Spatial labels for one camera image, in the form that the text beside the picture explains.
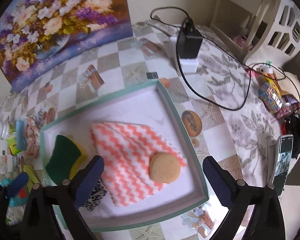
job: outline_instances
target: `striped dish cloth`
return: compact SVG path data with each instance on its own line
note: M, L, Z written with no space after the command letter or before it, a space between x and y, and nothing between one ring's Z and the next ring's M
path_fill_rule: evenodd
M159 152L178 158L181 169L187 160L147 125L94 123L91 136L105 160L103 182L116 206L128 206L161 191L166 184L149 178L150 159Z

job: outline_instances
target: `green scouring pad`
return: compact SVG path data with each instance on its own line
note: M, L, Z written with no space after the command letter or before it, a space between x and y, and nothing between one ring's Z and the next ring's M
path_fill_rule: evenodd
M71 139L57 135L52 156L46 166L47 174L55 184L61 185L64 179L69 179L71 168L81 154L80 149Z

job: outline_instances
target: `black charger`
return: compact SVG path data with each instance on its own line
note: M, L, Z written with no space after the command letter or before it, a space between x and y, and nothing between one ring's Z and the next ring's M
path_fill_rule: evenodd
M202 39L202 35L195 28L194 23L190 18L186 23L186 26L182 26L180 30L180 37L177 43L179 58L196 58L199 53Z

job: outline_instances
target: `phone screen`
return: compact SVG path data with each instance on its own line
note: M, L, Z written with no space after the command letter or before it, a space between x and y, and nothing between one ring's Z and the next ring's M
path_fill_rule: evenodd
M281 138L278 163L275 168L274 181L273 181L274 188L278 196L281 195L283 186L288 176L289 165L290 165L291 154L292 154L292 142L293 142L293 136Z

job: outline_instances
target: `vase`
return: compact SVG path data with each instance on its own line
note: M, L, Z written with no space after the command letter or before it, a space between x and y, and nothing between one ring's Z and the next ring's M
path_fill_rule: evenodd
M48 51L44 51L43 49L41 49L41 50L37 49L35 51L35 53L37 54L37 56L35 56L35 58L36 59L45 59L48 57L52 57L67 44L69 38L70 38L70 34L58 36L56 38L56 43L57 43L56 46L52 47Z

